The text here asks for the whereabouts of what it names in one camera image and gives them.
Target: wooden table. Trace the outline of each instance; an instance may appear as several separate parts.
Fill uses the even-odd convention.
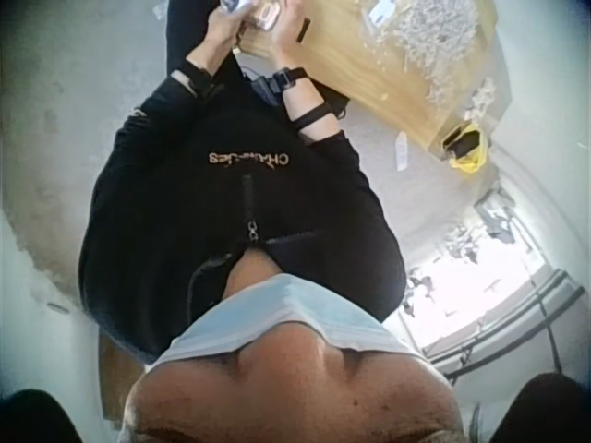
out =
[[[308,0],[310,26],[301,43],[301,63],[317,81],[362,103],[419,146],[438,143],[441,132],[469,88],[494,37],[497,14],[492,0],[475,0],[479,12],[474,50],[454,68],[456,92],[439,109],[427,102],[428,83],[413,66],[404,72],[404,53],[394,45],[381,66],[364,46],[361,6],[369,0]],[[248,30],[240,49],[268,56],[269,34]]]

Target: black watch strap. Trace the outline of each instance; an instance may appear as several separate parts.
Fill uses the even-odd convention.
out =
[[[289,90],[295,86],[299,79],[307,77],[308,73],[303,67],[297,67],[296,69],[285,67],[271,77],[271,90],[275,94],[281,94],[284,90]]]
[[[178,70],[187,76],[189,86],[198,96],[207,97],[214,89],[213,77],[210,73],[196,67],[188,60],[185,60]]]
[[[320,120],[324,115],[332,113],[331,106],[324,102],[323,104],[315,107],[311,111],[305,113],[301,117],[297,118],[292,122],[295,131],[299,132],[306,126],[310,126],[317,120]]]

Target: face mask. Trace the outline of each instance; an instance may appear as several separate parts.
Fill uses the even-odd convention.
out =
[[[236,351],[286,322],[314,329],[336,348],[404,353],[425,360],[357,305],[311,281],[279,274],[208,311],[172,341],[150,370],[174,360]]]

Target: zipper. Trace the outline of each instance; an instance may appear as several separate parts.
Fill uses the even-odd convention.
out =
[[[259,242],[259,226],[255,219],[255,193],[252,185],[252,175],[242,176],[242,188],[244,190],[245,223],[247,226],[248,241],[251,245]]]

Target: concrete floor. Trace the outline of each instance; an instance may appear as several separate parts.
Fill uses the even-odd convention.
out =
[[[163,79],[161,0],[12,3],[2,14],[4,210],[37,269],[76,300],[94,181],[116,129]],[[396,172],[397,131],[355,103],[344,128],[411,264],[496,178],[494,168],[462,176],[413,146]]]

